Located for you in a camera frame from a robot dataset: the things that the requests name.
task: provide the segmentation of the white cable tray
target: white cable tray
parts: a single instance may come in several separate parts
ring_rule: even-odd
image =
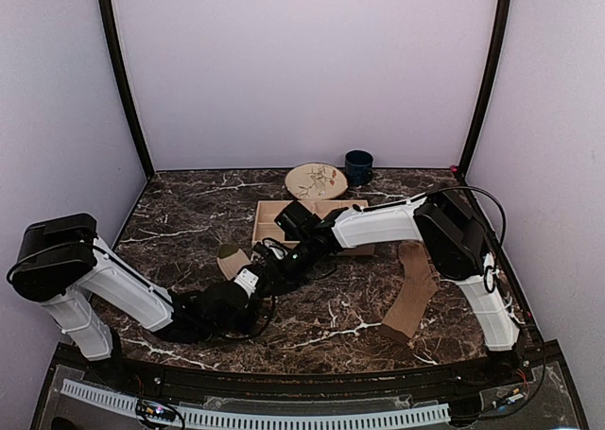
[[[137,399],[130,395],[64,380],[61,394],[108,411],[137,419]],[[207,411],[175,406],[185,419],[186,428],[202,430],[398,430],[449,422],[449,405],[435,404],[420,408],[340,416],[270,416]],[[166,421],[154,420],[166,424]],[[172,426],[179,428],[176,419]]]

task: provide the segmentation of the wooden tray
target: wooden tray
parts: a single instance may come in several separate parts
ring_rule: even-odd
[[[260,243],[264,238],[273,238],[285,246],[293,248],[298,241],[286,241],[285,234],[274,222],[275,217],[290,203],[291,200],[260,200],[256,206],[256,218],[254,219],[254,232],[252,233],[252,245]],[[354,204],[369,206],[367,200],[300,200],[300,204],[311,213],[320,218],[326,217],[336,208],[350,208]],[[355,249],[346,249],[339,255],[373,255],[374,244],[359,246]]]

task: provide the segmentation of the cable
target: cable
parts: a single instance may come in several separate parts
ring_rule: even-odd
[[[27,257],[22,258],[17,263],[15,263],[12,267],[10,267],[9,272],[7,273],[7,282],[9,284],[12,284],[12,278],[11,278],[11,276],[15,272],[15,270],[17,270],[17,268],[19,268],[19,267],[22,267],[23,264],[25,264],[25,263],[33,260],[34,258],[38,257],[39,255],[43,255],[43,254],[48,253],[48,252],[50,252],[52,250],[69,248],[69,247],[72,247],[72,246],[90,246],[90,245],[86,244],[84,242],[81,242],[81,241],[69,241],[69,242],[66,242],[66,243],[55,244],[53,246],[50,246],[49,248],[38,250],[37,252],[29,254]]]
[[[493,201],[493,203],[498,207],[498,211],[500,212],[500,216],[502,218],[502,230],[500,231],[498,247],[499,247],[499,249],[502,249],[502,245],[504,244],[504,237],[507,233],[507,216],[504,211],[504,207],[502,206],[502,203],[500,203],[500,201],[496,197],[494,197],[492,194],[490,194],[485,189],[481,189],[480,187],[465,186],[465,185],[448,186],[448,187],[443,187],[441,189],[435,189],[433,191],[423,192],[423,193],[419,194],[418,196],[412,198],[412,201],[418,200],[420,198],[432,196],[434,194],[440,194],[442,192],[457,191],[457,190],[461,190],[461,191],[467,190],[467,191],[473,191],[473,192],[482,194],[485,197],[489,198],[491,201]]]
[[[318,277],[314,277],[312,279],[309,279],[309,282],[320,281],[321,279],[325,279],[326,277],[330,277],[332,274],[334,274],[335,272],[337,272],[337,270],[338,270],[338,264],[334,263],[334,267],[332,269],[330,269],[325,274],[321,274]]]
[[[523,380],[523,387],[526,389],[527,393],[529,393],[529,383],[527,382],[527,376],[525,372],[521,369],[517,369],[516,373]]]
[[[509,416],[512,416],[513,414],[518,413],[523,408],[525,408],[536,397],[536,395],[538,395],[540,388],[542,387],[542,385],[545,382],[545,377],[546,377],[546,345],[545,345],[545,341],[542,340],[542,374],[540,376],[540,383],[538,383],[538,386],[536,387],[536,390],[533,391],[533,394],[531,394],[529,397],[527,397],[526,400],[522,404],[520,404],[518,408],[514,409],[513,411],[511,411],[508,414],[483,416],[483,417],[479,417],[479,420],[480,421],[490,421],[492,419],[504,419]]]
[[[157,404],[159,406],[163,406],[166,409],[169,409],[170,411],[172,411],[178,418],[179,421],[181,421],[181,430],[185,430],[185,428],[187,427],[186,422],[184,417],[182,416],[182,414],[177,410],[177,408],[175,408],[174,406],[172,406],[171,404],[162,404],[160,402],[156,402],[155,400],[149,400],[149,399],[145,399],[143,397],[138,396],[138,404],[141,403],[141,401],[146,401],[146,402],[150,402],[152,404]],[[168,425],[162,425],[160,423],[157,422],[152,422],[147,418],[146,414],[141,414],[138,415],[138,417],[142,418],[141,421],[143,421],[145,423],[145,427],[147,428],[158,428],[158,426],[160,425],[160,428],[166,428]]]
[[[256,331],[254,334],[244,335],[241,337],[231,337],[230,335],[223,335],[222,337],[226,340],[232,340],[232,341],[252,340],[253,338],[258,337],[268,328],[270,323],[273,321],[273,318],[275,317],[276,308],[277,308],[277,299],[275,298],[275,295],[271,295],[271,309],[269,310],[269,315],[267,316],[267,321],[265,321],[263,326],[261,326],[261,328],[258,331]]]
[[[545,344],[545,340],[542,339],[542,374],[541,374],[541,377],[540,377],[540,382],[538,383],[538,386],[536,387],[536,389],[533,391],[533,394],[531,394],[530,396],[528,396],[526,398],[526,400],[522,404],[519,405],[519,407],[515,408],[513,411],[511,411],[510,413],[507,413],[507,414],[496,414],[496,415],[492,415],[492,416],[481,416],[482,414],[485,414],[488,411],[492,411],[493,410],[493,407],[489,406],[489,407],[485,407],[481,411],[477,411],[476,413],[473,413],[473,414],[464,415],[464,416],[450,415],[450,417],[452,419],[457,419],[457,420],[477,419],[478,421],[490,421],[490,420],[493,420],[493,419],[505,419],[505,418],[508,418],[508,417],[512,416],[513,414],[518,413],[523,408],[525,408],[536,397],[536,395],[538,395],[538,392],[540,391],[542,385],[544,384],[545,377],[546,377],[546,344]]]
[[[490,271],[493,271],[493,266],[487,265],[485,268],[485,275],[483,276],[483,287],[485,288],[485,291],[488,293],[488,295],[491,295],[497,288],[495,279],[493,279],[492,288],[490,288],[490,286],[488,285],[488,277],[489,277]]]
[[[139,383],[139,396],[145,395],[145,385],[143,384],[143,380],[137,374],[134,374],[134,379]]]

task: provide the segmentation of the black motor housing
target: black motor housing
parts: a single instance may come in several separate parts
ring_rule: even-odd
[[[17,258],[18,263],[23,263],[10,277],[15,291],[35,302],[48,301],[62,293],[95,267],[95,237],[96,220],[87,214],[27,227]]]
[[[266,257],[269,294],[282,295],[305,284],[305,273],[319,260],[342,250],[332,228],[338,216],[346,210],[337,208],[320,219],[299,201],[292,201],[277,215],[275,223],[286,235],[289,234],[290,239],[301,242],[281,260],[272,255]]]
[[[435,269],[453,281],[483,275],[485,227],[454,191],[433,194],[414,212]]]

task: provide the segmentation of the black cable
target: black cable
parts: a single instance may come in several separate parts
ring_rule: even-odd
[[[90,246],[90,245],[89,244],[85,244],[85,243],[83,243],[81,241],[69,241],[69,242],[66,242],[66,243],[55,244],[55,245],[50,246],[50,247],[48,247],[46,249],[38,250],[37,252],[29,254],[27,257],[22,258],[17,263],[15,263],[12,267],[10,267],[9,272],[7,273],[7,282],[9,284],[12,284],[12,278],[10,276],[12,276],[12,274],[15,272],[15,270],[17,270],[18,267],[22,267],[25,263],[33,260],[37,256],[43,255],[43,254],[48,253],[48,252],[50,252],[52,250],[69,248],[69,247],[72,247],[72,246]]]
[[[525,408],[536,397],[536,395],[538,395],[538,392],[540,391],[542,385],[544,384],[545,377],[546,377],[546,344],[545,344],[545,340],[542,339],[542,374],[540,377],[540,382],[538,383],[538,386],[536,387],[536,389],[533,391],[533,394],[531,394],[529,397],[527,397],[526,400],[522,404],[519,405],[519,407],[515,408],[513,411],[511,411],[510,413],[507,413],[507,414],[481,416],[482,414],[485,414],[488,411],[494,410],[494,408],[492,406],[489,406],[489,407],[485,407],[481,411],[478,411],[473,414],[468,414],[468,415],[464,415],[464,416],[450,415],[450,418],[456,419],[456,420],[477,419],[478,421],[490,421],[492,419],[508,418],[508,417],[512,416],[513,414],[518,413],[523,408]]]
[[[488,285],[488,277],[489,277],[490,271],[492,271],[492,270],[493,270],[492,265],[487,265],[485,268],[485,275],[483,276],[483,287],[485,288],[485,291],[487,291],[488,295],[491,295],[497,288],[495,279],[493,279],[492,288],[490,288],[490,286]]]
[[[286,256],[287,253],[292,250],[291,248],[289,248],[288,246],[285,246],[283,243],[281,243],[280,241],[278,241],[275,238],[271,238],[271,237],[263,238],[263,246],[265,246],[265,247],[267,247],[269,249],[270,249],[270,247],[265,244],[266,241],[269,241],[269,242],[273,243],[275,245],[273,247],[276,248],[276,249],[281,250],[282,253],[284,254],[284,256]],[[309,279],[309,282],[314,282],[314,281],[318,281],[318,280],[321,280],[321,279],[325,279],[326,277],[330,277],[335,272],[337,272],[337,264],[336,263],[335,263],[334,267],[332,269],[330,269],[328,272],[326,272],[325,274],[322,274],[322,275],[320,275],[318,277],[314,277],[312,279]]]
[[[500,216],[502,218],[502,230],[500,231],[500,239],[498,241],[498,248],[501,250],[502,246],[504,244],[504,236],[506,235],[506,232],[507,232],[507,215],[504,212],[504,207],[502,206],[502,203],[500,203],[500,201],[496,197],[494,197],[492,194],[490,194],[485,189],[481,189],[480,187],[465,186],[465,185],[448,186],[448,187],[443,187],[441,189],[435,189],[433,191],[423,192],[419,196],[415,197],[413,200],[432,196],[434,194],[440,194],[442,192],[457,191],[457,190],[461,190],[461,191],[467,190],[467,191],[477,192],[477,193],[489,198],[498,207],[498,211],[500,212]]]
[[[480,421],[489,421],[492,419],[504,419],[509,416],[512,416],[513,414],[518,413],[523,408],[525,408],[536,397],[536,395],[538,395],[540,388],[542,387],[542,385],[545,382],[545,377],[546,377],[546,345],[545,345],[545,341],[542,340],[542,374],[540,376],[540,383],[538,383],[538,386],[536,387],[536,390],[533,391],[533,394],[531,394],[529,397],[527,397],[526,400],[522,404],[520,404],[518,408],[515,408],[512,412],[510,412],[508,414],[496,414],[493,416],[483,416],[483,417],[479,417],[479,420]]]
[[[174,406],[172,406],[171,404],[162,404],[160,402],[156,402],[155,400],[150,400],[150,399],[144,399],[141,396],[137,396],[139,398],[139,402],[141,400],[145,400],[146,402],[152,402],[153,404],[158,404],[159,406],[163,406],[164,408],[169,409],[170,411],[172,411],[174,414],[177,415],[177,417],[179,418],[179,421],[181,421],[181,430],[185,430],[187,428],[186,422],[185,422],[185,418],[182,416],[182,414],[177,410],[177,408],[175,408]],[[168,425],[163,425],[157,422],[152,422],[147,418],[147,415],[143,414],[139,416],[140,418],[143,418],[143,422],[146,424],[147,428],[157,428],[158,425],[162,425],[162,428],[166,428]]]
[[[253,338],[260,336],[264,331],[267,330],[268,326],[273,321],[273,318],[275,317],[276,308],[277,308],[277,299],[275,298],[275,295],[271,295],[271,309],[269,310],[269,315],[267,316],[267,321],[265,321],[263,326],[261,326],[261,328],[258,331],[256,331],[254,334],[244,335],[241,337],[231,337],[230,335],[223,335],[223,338],[225,338],[226,340],[241,341],[241,340],[252,340]]]

